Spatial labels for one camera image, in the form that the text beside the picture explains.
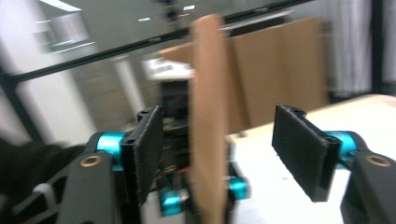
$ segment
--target white table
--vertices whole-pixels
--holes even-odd
[[[372,151],[396,160],[395,97],[368,95],[309,112],[307,118],[322,131],[356,132]],[[337,170],[329,201],[312,203],[276,156],[272,131],[271,123],[232,140],[234,158],[251,187],[250,198],[237,204],[234,223],[343,223],[340,202],[350,172]]]

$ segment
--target white wall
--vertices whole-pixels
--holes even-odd
[[[1,1],[0,14],[1,42],[13,62],[13,71],[10,72],[20,74],[62,62],[58,55],[40,48],[35,39],[35,33],[48,28],[46,23],[35,23],[45,20],[37,1]],[[67,71],[22,83],[18,93],[47,143],[85,143],[96,131]],[[21,125],[15,121],[4,100],[0,101],[0,106],[0,115],[4,116],[1,118],[1,129],[21,132]]]

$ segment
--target table surface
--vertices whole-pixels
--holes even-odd
[[[366,95],[308,112],[307,118],[322,131],[356,132],[373,152],[396,160],[396,97]],[[272,131],[270,123],[230,138],[251,190],[237,204],[234,223],[343,223],[340,203],[350,172],[336,170],[329,201],[312,203],[276,155]]]

